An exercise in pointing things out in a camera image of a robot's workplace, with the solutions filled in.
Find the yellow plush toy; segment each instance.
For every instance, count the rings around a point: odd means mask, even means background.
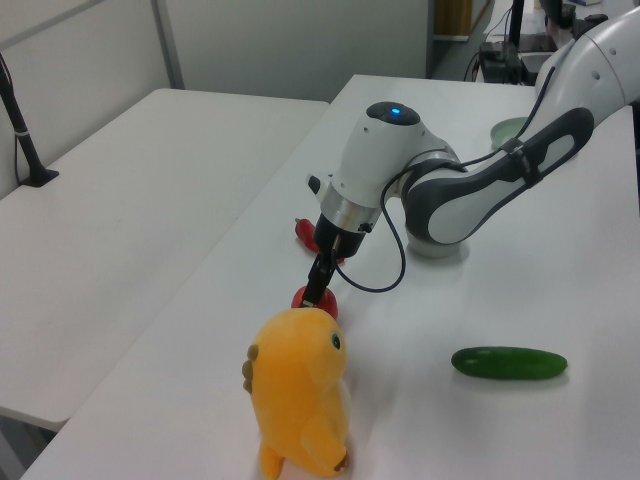
[[[338,475],[349,463],[350,400],[335,320],[317,308],[285,310],[262,327],[247,356],[244,388],[262,432],[264,477],[276,480],[285,458],[314,475]]]

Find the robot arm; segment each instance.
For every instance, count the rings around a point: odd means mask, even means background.
[[[410,108],[388,102],[370,107],[338,172],[324,183],[309,180],[322,215],[315,234],[320,253],[303,303],[315,305],[328,285],[332,250],[339,257],[356,253],[380,215],[382,189],[408,167],[393,194],[402,199],[410,243],[427,255],[451,253],[502,206],[573,157],[609,115],[640,98],[639,44],[635,9],[557,52],[547,62],[556,70],[528,128],[471,172]]]

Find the green cucumber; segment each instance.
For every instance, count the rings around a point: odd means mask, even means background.
[[[451,364],[465,375],[497,380],[545,380],[567,368],[561,355],[518,347],[464,348],[453,354]]]

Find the wall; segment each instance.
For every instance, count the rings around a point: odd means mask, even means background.
[[[42,25],[97,3],[97,0],[0,0],[0,45]]]
[[[7,0],[0,2],[3,24],[15,21],[30,27],[40,21],[38,16],[21,20],[22,10],[6,8]],[[45,165],[149,92],[169,86],[150,0],[99,2],[3,49],[2,54]],[[24,178],[22,158],[20,165]],[[13,129],[0,107],[0,198],[15,186]]]
[[[428,0],[159,0],[187,89],[331,101],[353,74],[424,78]]]

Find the plush toy eye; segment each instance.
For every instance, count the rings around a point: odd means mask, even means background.
[[[340,337],[337,333],[331,335],[331,343],[333,343],[333,346],[336,347],[336,350],[340,350]]]

